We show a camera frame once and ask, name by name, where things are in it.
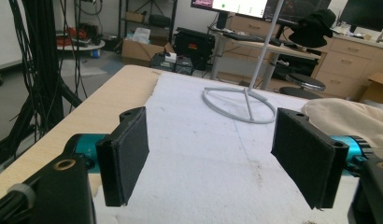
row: chair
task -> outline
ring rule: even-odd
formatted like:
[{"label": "chair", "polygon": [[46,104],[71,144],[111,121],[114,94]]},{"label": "chair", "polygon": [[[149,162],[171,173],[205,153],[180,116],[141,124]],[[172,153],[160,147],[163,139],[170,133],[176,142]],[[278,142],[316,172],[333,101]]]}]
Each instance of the chair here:
[{"label": "chair", "polygon": [[312,91],[324,91],[326,88],[325,84],[323,84],[322,82],[302,74],[289,73],[286,75],[286,79],[289,82],[299,85],[300,88],[281,87],[279,88],[280,93],[305,98],[308,100],[319,99],[321,98],[321,96],[315,94],[314,92],[306,91],[305,89]]},{"label": "chair", "polygon": [[[328,37],[333,36],[331,26],[336,19],[335,14],[330,9],[321,9],[308,15],[307,17],[299,20],[297,27],[292,27],[293,34],[289,39],[304,48],[319,48],[327,44],[323,38],[325,35]],[[279,89],[280,93],[297,96],[305,99],[319,99],[319,95],[305,91],[304,88],[312,91],[324,91],[325,85],[308,76],[296,73],[289,73],[286,75],[289,82],[295,83],[300,88],[283,87]]]}]

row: desk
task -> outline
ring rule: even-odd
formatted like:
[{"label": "desk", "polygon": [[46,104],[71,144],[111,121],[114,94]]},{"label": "desk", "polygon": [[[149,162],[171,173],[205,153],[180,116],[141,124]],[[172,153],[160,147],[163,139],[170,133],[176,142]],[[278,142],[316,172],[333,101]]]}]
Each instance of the desk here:
[{"label": "desk", "polygon": [[[0,198],[14,183],[59,155],[73,134],[110,133],[119,124],[119,113],[146,104],[147,163],[127,207],[105,208],[98,193],[94,199],[98,221],[347,223],[357,178],[342,177],[334,209],[311,211],[270,154],[274,123],[249,124],[211,110],[202,100],[202,90],[223,87],[223,83],[174,74],[159,79],[161,73],[164,71],[124,66],[0,174]],[[258,92],[276,107],[297,110],[306,102]],[[251,104],[260,107],[260,103]],[[99,175],[90,175],[90,181],[96,192]]]},{"label": "desk", "polygon": [[[212,72],[211,72],[211,79],[216,79],[218,75],[218,70],[219,70],[219,64],[220,60],[223,54],[224,46],[227,41],[232,41],[234,45],[237,46],[242,46],[242,47],[247,47],[247,48],[253,48],[253,49],[262,49],[264,43],[259,43],[259,42],[248,42],[248,41],[237,41],[233,40],[230,38],[227,38],[221,34],[219,34],[218,37],[218,46],[216,48],[216,58],[215,62],[212,66]],[[268,64],[267,69],[264,72],[263,75],[263,82],[261,85],[261,90],[267,89],[267,85],[270,82],[271,76],[273,75],[274,69],[276,68],[277,60],[280,54],[285,54],[293,57],[298,57],[298,58],[304,58],[304,59],[309,59],[309,60],[315,60],[315,59],[320,59],[319,55],[308,53],[305,51],[299,51],[295,49],[290,49],[287,47],[278,47],[274,45],[268,45],[267,46],[267,51],[266,52],[272,52],[273,55],[271,57],[271,60]]]}]

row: floor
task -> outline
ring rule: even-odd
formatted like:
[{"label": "floor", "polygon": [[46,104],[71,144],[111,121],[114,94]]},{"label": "floor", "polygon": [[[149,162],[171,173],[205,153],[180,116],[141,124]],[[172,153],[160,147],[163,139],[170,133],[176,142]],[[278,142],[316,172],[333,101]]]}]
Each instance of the floor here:
[{"label": "floor", "polygon": [[[80,62],[80,73],[87,93],[85,95],[84,90],[78,88],[78,97],[81,100],[91,95],[124,66],[120,55],[106,50],[101,50],[98,59],[92,58],[90,53],[85,51],[80,56]],[[67,52],[64,55],[62,77],[72,91],[76,89],[74,67],[73,55]],[[0,141],[9,135],[28,95],[20,67],[1,73],[4,83],[0,86]],[[209,74],[198,70],[194,71],[193,75],[197,77],[205,75],[205,78],[209,78]],[[71,110],[70,104],[64,100],[64,113],[67,115]]]}]

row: monitor screen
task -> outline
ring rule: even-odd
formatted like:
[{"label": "monitor screen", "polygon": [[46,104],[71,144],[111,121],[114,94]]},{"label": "monitor screen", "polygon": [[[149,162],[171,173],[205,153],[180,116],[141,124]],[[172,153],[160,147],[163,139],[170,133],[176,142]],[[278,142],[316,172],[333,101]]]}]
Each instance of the monitor screen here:
[{"label": "monitor screen", "polygon": [[[278,0],[268,0],[263,15],[265,20],[273,19],[277,4]],[[329,4],[331,4],[331,0],[284,0],[277,23],[297,24],[300,19],[309,14],[328,8]]]},{"label": "monitor screen", "polygon": [[262,18],[267,0],[191,0],[192,7]]},{"label": "monitor screen", "polygon": [[[277,23],[288,26],[319,9],[328,8],[331,0],[284,0]],[[278,0],[191,0],[191,6],[211,11],[230,11],[265,21],[273,19]]]},{"label": "monitor screen", "polygon": [[383,0],[348,0],[340,20],[351,25],[351,32],[361,27],[369,30],[383,30]]}]

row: shelf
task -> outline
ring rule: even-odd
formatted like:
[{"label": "shelf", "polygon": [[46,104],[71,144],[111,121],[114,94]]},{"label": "shelf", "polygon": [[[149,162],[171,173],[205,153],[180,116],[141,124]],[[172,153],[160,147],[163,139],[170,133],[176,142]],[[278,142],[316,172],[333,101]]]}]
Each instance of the shelf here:
[{"label": "shelf", "polygon": [[[125,7],[124,8],[122,7],[122,2],[123,1],[125,1]],[[139,7],[137,10],[135,10],[135,12],[138,12],[139,10],[142,10],[142,8],[144,8],[145,6],[149,5],[150,11],[148,12],[147,16],[151,15],[151,11],[152,11],[153,6],[156,6],[158,8],[158,10],[160,11],[160,13],[163,15],[163,13],[160,10],[159,5],[158,5],[157,2],[158,2],[157,0],[148,0],[141,7]],[[151,25],[148,22],[127,21],[125,18],[123,18],[121,16],[121,14],[125,13],[126,11],[130,11],[129,10],[130,0],[120,0],[119,1],[119,8],[120,9],[119,9],[119,27],[118,27],[119,30],[118,30],[118,37],[121,37],[121,23],[122,22],[124,23],[123,36],[126,37],[127,36],[127,30],[128,30],[127,23],[128,22],[132,22],[132,23],[143,24],[144,26],[148,26],[148,27],[158,27],[158,28],[162,28],[164,30],[167,30],[168,31],[168,42],[171,43],[172,42],[172,35],[174,33],[174,24],[175,24],[176,12],[177,12],[177,0],[174,0],[173,2],[174,3],[172,5],[172,13],[170,15],[170,19],[171,19],[170,25],[168,27],[161,27],[161,26]]]}]

